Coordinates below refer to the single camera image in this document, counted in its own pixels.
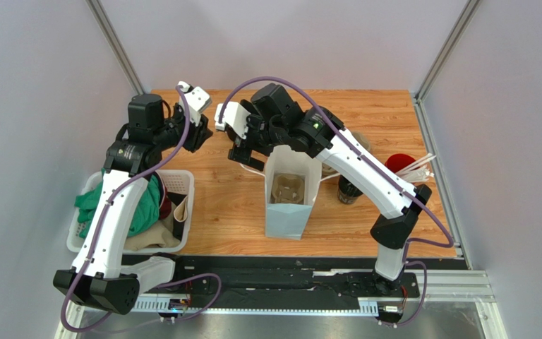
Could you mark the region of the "beige cloth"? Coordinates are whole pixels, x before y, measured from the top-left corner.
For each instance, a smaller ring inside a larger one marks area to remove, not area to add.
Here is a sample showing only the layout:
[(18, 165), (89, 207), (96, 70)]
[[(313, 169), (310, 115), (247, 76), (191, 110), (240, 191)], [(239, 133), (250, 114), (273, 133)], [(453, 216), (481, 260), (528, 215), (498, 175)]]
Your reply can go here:
[(127, 237), (124, 249), (140, 251), (146, 248), (173, 248), (180, 245), (187, 230), (188, 196), (167, 193), (160, 206), (160, 217), (148, 230)]

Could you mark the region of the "black cup lid stack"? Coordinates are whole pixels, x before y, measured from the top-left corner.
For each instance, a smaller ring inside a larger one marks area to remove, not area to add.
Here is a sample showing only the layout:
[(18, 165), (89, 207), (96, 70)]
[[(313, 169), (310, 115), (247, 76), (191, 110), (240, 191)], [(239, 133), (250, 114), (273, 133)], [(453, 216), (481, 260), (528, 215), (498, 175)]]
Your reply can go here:
[(241, 142), (241, 138), (238, 136), (238, 134), (235, 132), (235, 130), (233, 130), (232, 127), (230, 126), (227, 126), (226, 129), (225, 129), (225, 132), (229, 138), (229, 140), (235, 144), (235, 145), (239, 145), (240, 142)]

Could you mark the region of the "green cloth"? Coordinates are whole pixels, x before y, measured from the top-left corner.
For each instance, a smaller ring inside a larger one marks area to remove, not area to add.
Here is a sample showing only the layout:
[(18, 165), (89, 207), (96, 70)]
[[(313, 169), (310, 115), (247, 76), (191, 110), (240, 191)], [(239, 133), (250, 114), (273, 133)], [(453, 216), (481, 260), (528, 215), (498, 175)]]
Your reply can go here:
[[(79, 233), (79, 237), (82, 239), (86, 238), (88, 235), (101, 193), (102, 182), (87, 193), (76, 196), (74, 206), (79, 209), (77, 221), (85, 224), (84, 228)], [(159, 210), (164, 193), (165, 188), (161, 179), (156, 174), (152, 175), (148, 182), (147, 189), (141, 196), (134, 212), (131, 226), (128, 231), (128, 237), (134, 237), (145, 232), (159, 220)]]

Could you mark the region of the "white plastic basket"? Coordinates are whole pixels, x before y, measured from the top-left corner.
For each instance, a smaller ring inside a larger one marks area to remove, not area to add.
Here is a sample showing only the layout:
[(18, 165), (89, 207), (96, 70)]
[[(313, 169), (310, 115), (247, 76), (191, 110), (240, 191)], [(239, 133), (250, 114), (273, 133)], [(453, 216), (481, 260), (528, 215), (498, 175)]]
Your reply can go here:
[[(165, 196), (161, 205), (161, 220), (155, 223), (144, 233), (128, 237), (124, 247), (124, 254), (154, 254), (159, 251), (174, 253), (183, 249), (188, 240), (191, 227), (191, 210), (194, 200), (194, 177), (186, 170), (159, 170), (159, 180), (165, 189)], [(102, 183), (102, 174), (92, 174), (81, 194), (95, 190)], [(85, 237), (81, 232), (87, 230), (88, 225), (79, 222), (81, 209), (76, 206), (73, 219), (69, 226), (66, 240), (67, 248), (78, 253), (84, 245)]]

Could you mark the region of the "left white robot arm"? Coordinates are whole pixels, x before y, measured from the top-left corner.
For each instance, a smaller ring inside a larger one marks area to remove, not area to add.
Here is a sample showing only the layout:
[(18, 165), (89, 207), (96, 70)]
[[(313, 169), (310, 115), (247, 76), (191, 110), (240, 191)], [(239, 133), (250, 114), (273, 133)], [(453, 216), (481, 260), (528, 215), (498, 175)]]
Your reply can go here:
[(151, 176), (172, 149), (198, 150), (212, 136), (204, 111), (212, 99), (202, 88), (180, 90), (169, 106), (160, 95), (136, 95), (128, 104), (128, 123), (107, 149), (102, 190), (83, 248), (71, 268), (58, 270), (53, 285), (64, 302), (127, 314), (139, 295), (171, 281), (175, 262), (169, 256), (121, 267), (124, 244), (138, 202)]

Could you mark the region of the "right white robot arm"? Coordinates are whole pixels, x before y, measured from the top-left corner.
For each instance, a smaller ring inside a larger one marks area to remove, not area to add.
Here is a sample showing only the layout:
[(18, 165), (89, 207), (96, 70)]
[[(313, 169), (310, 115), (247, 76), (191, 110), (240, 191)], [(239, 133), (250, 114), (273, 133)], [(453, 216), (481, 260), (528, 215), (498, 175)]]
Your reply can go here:
[(380, 212), (370, 234), (378, 245), (374, 267), (376, 284), (395, 289), (402, 280), (410, 235), (427, 209), (432, 191), (398, 177), (374, 158), (331, 111), (311, 101), (303, 110), (273, 78), (249, 100), (235, 102), (233, 90), (215, 112), (215, 128), (232, 133), (228, 158), (263, 171), (267, 164), (254, 152), (271, 157), (286, 146), (336, 170), (368, 197)]

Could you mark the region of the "black paper cup stack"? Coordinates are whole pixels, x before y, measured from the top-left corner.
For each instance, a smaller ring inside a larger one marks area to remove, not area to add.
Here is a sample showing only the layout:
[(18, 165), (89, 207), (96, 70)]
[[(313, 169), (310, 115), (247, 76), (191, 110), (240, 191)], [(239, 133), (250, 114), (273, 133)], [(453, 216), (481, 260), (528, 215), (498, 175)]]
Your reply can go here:
[(337, 197), (343, 204), (353, 204), (363, 192), (352, 184), (346, 177), (339, 176)]

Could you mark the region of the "white paper bag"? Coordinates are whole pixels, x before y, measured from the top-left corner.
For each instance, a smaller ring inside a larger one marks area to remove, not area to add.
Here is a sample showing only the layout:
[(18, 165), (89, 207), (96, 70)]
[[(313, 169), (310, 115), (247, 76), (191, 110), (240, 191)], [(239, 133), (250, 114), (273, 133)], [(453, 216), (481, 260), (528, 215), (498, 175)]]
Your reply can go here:
[(320, 183), (336, 177), (322, 176), (322, 162), (287, 145), (274, 148), (262, 172), (264, 178), (265, 236), (300, 240), (318, 196)]

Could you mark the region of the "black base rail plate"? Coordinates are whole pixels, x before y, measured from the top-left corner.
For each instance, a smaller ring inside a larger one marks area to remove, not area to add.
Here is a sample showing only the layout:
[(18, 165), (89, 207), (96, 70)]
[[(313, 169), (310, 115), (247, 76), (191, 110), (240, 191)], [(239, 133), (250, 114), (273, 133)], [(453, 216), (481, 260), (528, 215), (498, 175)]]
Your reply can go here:
[(179, 256), (176, 263), (180, 285), (156, 291), (187, 294), (193, 307), (350, 311), (360, 298), (401, 305), (421, 295), (413, 273), (381, 282), (371, 257)]

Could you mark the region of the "red straw holder cup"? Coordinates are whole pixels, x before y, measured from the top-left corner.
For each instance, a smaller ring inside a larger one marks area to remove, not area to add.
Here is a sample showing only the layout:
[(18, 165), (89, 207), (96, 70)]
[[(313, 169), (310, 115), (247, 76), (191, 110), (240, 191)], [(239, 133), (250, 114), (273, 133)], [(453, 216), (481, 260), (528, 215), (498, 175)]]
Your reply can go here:
[(385, 161), (385, 166), (390, 171), (394, 173), (398, 173), (399, 171), (411, 165), (415, 161), (416, 159), (410, 155), (397, 153), (388, 157), (388, 159)]

